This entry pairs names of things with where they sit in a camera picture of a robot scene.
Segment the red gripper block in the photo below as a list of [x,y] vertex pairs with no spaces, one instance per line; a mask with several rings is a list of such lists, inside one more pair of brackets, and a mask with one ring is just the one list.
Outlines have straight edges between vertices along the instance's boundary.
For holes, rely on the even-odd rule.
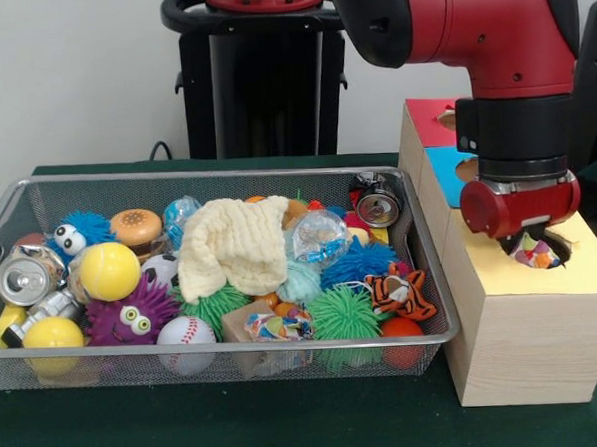
[[460,194],[460,211],[468,229],[502,238],[506,253],[518,246],[518,232],[542,225],[541,234],[556,235],[560,223],[578,209],[581,190],[578,179],[570,172],[545,181],[495,182],[473,180]]

